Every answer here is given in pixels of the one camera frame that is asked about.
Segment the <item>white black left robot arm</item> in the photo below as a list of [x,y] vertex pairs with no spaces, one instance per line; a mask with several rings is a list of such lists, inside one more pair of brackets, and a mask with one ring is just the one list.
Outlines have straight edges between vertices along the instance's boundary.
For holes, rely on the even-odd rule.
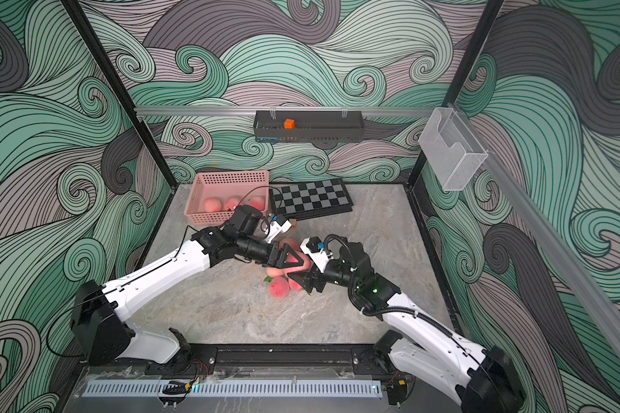
[[103,285],[82,285],[76,293],[70,327],[87,363],[100,367],[124,359],[175,369],[191,363],[191,345],[178,330],[146,330],[133,324],[132,316],[183,280],[225,260],[277,269],[306,264],[293,247],[275,241],[277,234],[289,230],[286,219],[270,223],[269,234],[263,239],[255,237],[264,218],[252,206],[237,206],[224,224],[199,230],[156,262]]

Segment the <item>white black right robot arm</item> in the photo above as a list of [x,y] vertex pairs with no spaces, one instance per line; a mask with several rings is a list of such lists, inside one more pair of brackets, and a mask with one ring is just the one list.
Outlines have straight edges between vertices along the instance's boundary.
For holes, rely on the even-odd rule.
[[339,253],[333,254],[329,244],[334,238],[304,239],[301,252],[312,265],[291,277],[307,293],[320,293],[328,284],[345,287],[360,314],[391,327],[380,340],[385,368],[432,386],[463,412],[520,411],[526,392],[504,350],[486,349],[430,316],[394,282],[375,272],[362,244],[339,237]]

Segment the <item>peach with leaf back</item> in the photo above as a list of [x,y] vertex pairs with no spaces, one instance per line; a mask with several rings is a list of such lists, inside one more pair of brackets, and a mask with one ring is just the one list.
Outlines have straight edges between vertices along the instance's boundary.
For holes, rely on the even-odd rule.
[[267,201],[262,196],[253,196],[253,198],[249,200],[249,205],[261,212],[267,209]]

